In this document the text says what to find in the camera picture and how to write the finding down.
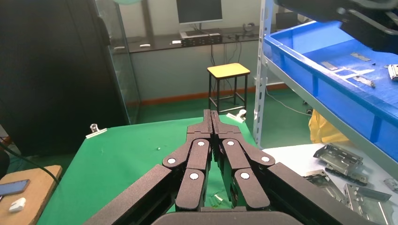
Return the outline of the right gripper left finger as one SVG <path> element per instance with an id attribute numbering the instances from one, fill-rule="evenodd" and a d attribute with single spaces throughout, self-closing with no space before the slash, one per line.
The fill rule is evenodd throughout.
<path id="1" fill-rule="evenodd" d="M 204 206 L 212 135 L 211 110 L 207 109 L 201 123 L 187 127 L 185 143 L 162 161 L 163 166 L 172 170 L 172 180 L 177 182 L 176 211 L 199 211 Z"/>

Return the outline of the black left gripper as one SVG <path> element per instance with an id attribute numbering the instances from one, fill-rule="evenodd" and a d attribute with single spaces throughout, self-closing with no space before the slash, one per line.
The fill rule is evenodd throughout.
<path id="1" fill-rule="evenodd" d="M 377 52 L 398 52 L 396 0 L 277 0 L 317 22 L 341 22 L 340 29 Z"/>

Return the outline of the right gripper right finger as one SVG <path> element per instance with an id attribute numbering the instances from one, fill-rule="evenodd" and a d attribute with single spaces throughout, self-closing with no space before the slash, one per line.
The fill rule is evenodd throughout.
<path id="1" fill-rule="evenodd" d="M 261 184 L 267 168 L 275 159 L 248 143 L 239 127 L 221 122 L 217 111 L 212 111 L 212 148 L 214 159 L 232 207 L 247 210 L 266 210 L 270 200 Z"/>

